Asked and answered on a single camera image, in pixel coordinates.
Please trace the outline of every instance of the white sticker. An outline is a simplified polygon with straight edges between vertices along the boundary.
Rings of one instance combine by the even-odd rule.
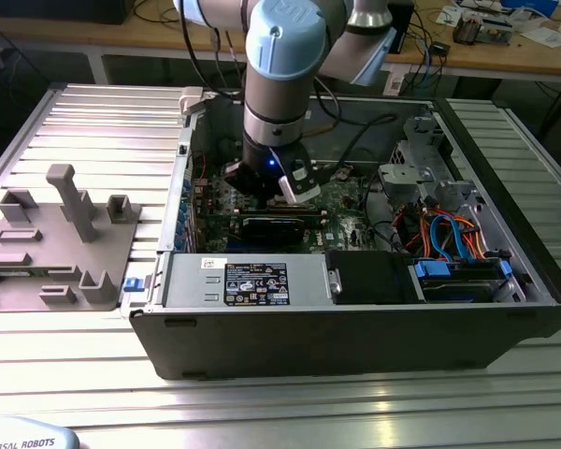
[[[0,271],[0,278],[28,278],[31,274],[27,271]]]
[[[217,257],[202,257],[202,269],[224,269],[226,259]]]

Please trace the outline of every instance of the slotted aluminum surface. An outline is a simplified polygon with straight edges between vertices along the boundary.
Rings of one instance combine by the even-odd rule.
[[[143,273],[164,213],[161,183],[175,150],[168,133],[178,129],[168,100],[178,95],[176,89],[95,86],[56,93],[14,149],[20,152],[0,190],[25,176],[19,184],[29,181],[34,195],[58,201],[40,182],[43,167],[51,161],[86,162],[78,173],[94,177],[90,193],[96,201],[123,191],[144,204],[128,268]],[[121,98],[136,101],[124,105]],[[154,98],[163,100],[162,108]],[[143,99],[150,102],[144,109]],[[75,112],[60,112],[63,102]],[[137,114],[94,114],[127,108]],[[154,109],[165,114],[138,118],[141,110]],[[101,138],[101,144],[86,140],[73,148],[79,145],[69,134],[81,129],[81,138]],[[146,134],[138,135],[140,129]],[[63,140],[43,139],[62,134]],[[145,171],[136,172],[132,163],[145,165]],[[125,176],[133,179],[129,187],[117,183]],[[84,182],[80,187],[89,186]],[[561,331],[521,344],[487,370],[168,382],[156,376],[117,311],[0,314],[0,414],[72,427],[89,449],[559,448]]]
[[[561,267],[561,168],[510,110],[450,100],[484,157]],[[453,161],[471,179],[462,154]]]

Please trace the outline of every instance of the gray plastic part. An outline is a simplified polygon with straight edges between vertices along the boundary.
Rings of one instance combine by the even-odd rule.
[[[74,304],[77,302],[75,292],[68,285],[44,285],[39,297],[46,304]]]
[[[117,289],[112,284],[106,271],[102,271],[98,284],[94,282],[90,272],[85,271],[79,282],[79,290],[85,295],[87,301],[92,304],[109,302],[113,297],[117,297]]]
[[[48,276],[54,281],[80,281],[81,270],[79,267],[70,267],[62,269],[51,269]]]
[[[0,253],[0,267],[27,266],[31,264],[31,256],[28,253]]]
[[[87,190],[79,190],[79,198],[81,198],[81,204],[83,205],[83,208],[85,208],[87,216],[90,218],[90,220],[93,220],[95,217],[95,206],[92,202],[92,199],[90,198],[90,194],[87,192]],[[71,217],[68,215],[66,207],[63,205],[60,207],[60,209],[63,211],[66,220],[70,222]]]
[[[87,207],[81,201],[80,193],[73,182],[75,168],[70,164],[52,164],[46,175],[46,181],[56,187],[66,208],[66,216],[73,223],[79,238],[84,243],[94,241],[96,232]]]
[[[141,212],[139,205],[130,204],[135,220],[127,224],[113,224],[105,204],[94,206],[93,227],[96,239],[83,243],[73,225],[63,216],[60,205],[39,203],[25,209],[34,228],[41,229],[39,241],[0,241],[0,254],[14,258],[13,254],[27,253],[29,265],[0,265],[0,311],[109,311],[119,300],[127,259],[137,229]],[[22,226],[0,222],[0,235],[4,231],[28,230]],[[81,273],[89,271],[93,279],[108,272],[109,284],[98,292],[88,289],[91,299],[86,298],[79,287]],[[39,292],[43,286],[68,285],[77,302],[47,304]]]
[[[110,196],[106,208],[113,224],[132,223],[137,219],[127,195]]]
[[[0,211],[4,214],[12,225],[31,223],[29,215],[25,209],[34,209],[37,207],[36,202],[28,190],[9,189],[0,201]]]
[[[39,229],[14,229],[0,232],[0,241],[40,241],[42,238]]]

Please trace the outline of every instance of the warning label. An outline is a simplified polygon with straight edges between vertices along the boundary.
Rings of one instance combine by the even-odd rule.
[[[286,264],[226,264],[224,303],[227,306],[288,306]]]

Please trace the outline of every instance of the electronic equipment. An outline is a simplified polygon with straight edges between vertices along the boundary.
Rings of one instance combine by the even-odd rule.
[[[559,2],[557,0],[501,0],[501,6],[518,8],[529,7],[535,9],[546,17],[551,17],[557,8]]]
[[[483,17],[476,42],[485,44],[509,44],[513,38],[513,26],[505,18]]]
[[[403,42],[410,26],[411,16],[413,15],[413,0],[389,0],[389,11],[393,16],[393,28],[396,29],[395,40],[389,53],[399,54],[403,49]]]
[[[118,25],[129,16],[135,0],[0,0],[0,17],[23,17]]]
[[[123,304],[161,377],[477,369],[561,328],[561,268],[498,176],[515,178],[479,147],[498,142],[470,136],[485,131],[477,110],[493,125],[499,109],[367,99],[399,115],[369,131],[388,164],[346,161],[292,205],[224,180],[237,154],[216,133],[241,123],[242,106],[186,95],[160,255]],[[314,171],[351,135],[306,139]]]
[[[453,29],[453,42],[473,45],[482,28],[482,16],[474,11],[464,11]]]
[[[446,58],[449,56],[449,51],[451,50],[451,46],[435,40],[430,45],[429,50],[430,50],[430,54],[436,54],[440,58]]]

